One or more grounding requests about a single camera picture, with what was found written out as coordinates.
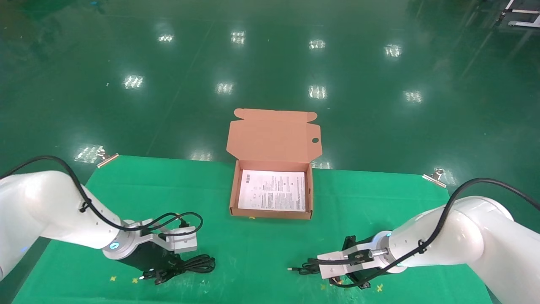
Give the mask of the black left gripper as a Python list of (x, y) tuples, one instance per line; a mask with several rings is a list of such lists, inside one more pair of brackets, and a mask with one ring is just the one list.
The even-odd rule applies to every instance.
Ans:
[(138, 244), (120, 263), (143, 271), (144, 280), (154, 280), (155, 285), (166, 283), (172, 268), (183, 268), (181, 255), (157, 244)]

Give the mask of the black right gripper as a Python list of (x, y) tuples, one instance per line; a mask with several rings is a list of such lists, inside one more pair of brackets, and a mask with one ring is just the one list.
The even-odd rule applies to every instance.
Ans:
[[(359, 249), (357, 248), (358, 242), (356, 236), (345, 237), (343, 243), (343, 254), (355, 254)], [(359, 288), (369, 289), (372, 285), (367, 280), (369, 277), (383, 276), (384, 272), (378, 274), (380, 271), (355, 271), (352, 273), (352, 277), (346, 277), (350, 283), (345, 284), (341, 277), (332, 277), (332, 285), (337, 288)]]

